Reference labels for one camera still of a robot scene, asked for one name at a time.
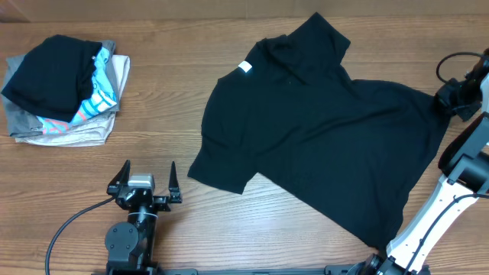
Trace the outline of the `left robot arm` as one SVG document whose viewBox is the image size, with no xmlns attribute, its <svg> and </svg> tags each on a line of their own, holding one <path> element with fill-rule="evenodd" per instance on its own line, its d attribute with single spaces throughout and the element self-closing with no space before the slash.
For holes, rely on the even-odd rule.
<svg viewBox="0 0 489 275">
<path fill-rule="evenodd" d="M 128 212 L 125 222 L 113 225 L 106 233 L 108 251 L 107 274 L 162 274 L 158 262 L 152 259 L 159 212 L 169 212 L 170 206 L 181 203 L 182 197 L 172 164 L 168 196 L 154 194 L 155 181 L 151 173 L 130 174 L 131 162 L 125 161 L 113 180 L 107 194 Z"/>
</svg>

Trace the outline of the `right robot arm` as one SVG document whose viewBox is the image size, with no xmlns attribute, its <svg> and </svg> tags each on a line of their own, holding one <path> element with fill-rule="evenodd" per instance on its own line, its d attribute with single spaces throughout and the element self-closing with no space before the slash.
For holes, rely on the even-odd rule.
<svg viewBox="0 0 489 275">
<path fill-rule="evenodd" d="M 439 107 L 467 121 L 481 114 L 445 149 L 438 168 L 442 174 L 431 196 L 408 226 L 387 246 L 384 256 L 371 255 L 346 274 L 428 274 L 425 260 L 450 225 L 479 199 L 488 197 L 488 52 L 462 81 L 444 81 L 436 93 Z"/>
</svg>

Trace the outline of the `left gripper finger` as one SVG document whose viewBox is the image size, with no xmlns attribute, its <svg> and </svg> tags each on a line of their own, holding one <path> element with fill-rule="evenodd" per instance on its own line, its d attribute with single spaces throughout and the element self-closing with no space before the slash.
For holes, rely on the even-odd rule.
<svg viewBox="0 0 489 275">
<path fill-rule="evenodd" d="M 170 178 L 169 178 L 168 189 L 170 191 L 171 196 L 179 196 L 180 195 L 180 186 L 179 186 L 178 179 L 177 179 L 176 164 L 174 161 L 172 162 L 171 168 L 170 168 Z"/>
<path fill-rule="evenodd" d="M 131 161 L 126 160 L 122 168 L 118 171 L 115 177 L 110 181 L 108 186 L 126 185 L 128 182 L 129 174 L 131 169 Z"/>
</svg>

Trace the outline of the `black t-shirt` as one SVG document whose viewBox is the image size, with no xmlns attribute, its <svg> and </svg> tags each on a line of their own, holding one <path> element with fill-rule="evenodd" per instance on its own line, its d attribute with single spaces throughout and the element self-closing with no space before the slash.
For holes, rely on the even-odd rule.
<svg viewBox="0 0 489 275">
<path fill-rule="evenodd" d="M 449 116 L 424 92 L 350 78 L 349 44 L 319 14 L 258 41 L 213 89 L 189 177 L 242 193 L 261 174 L 366 245 L 386 247 Z"/>
</svg>

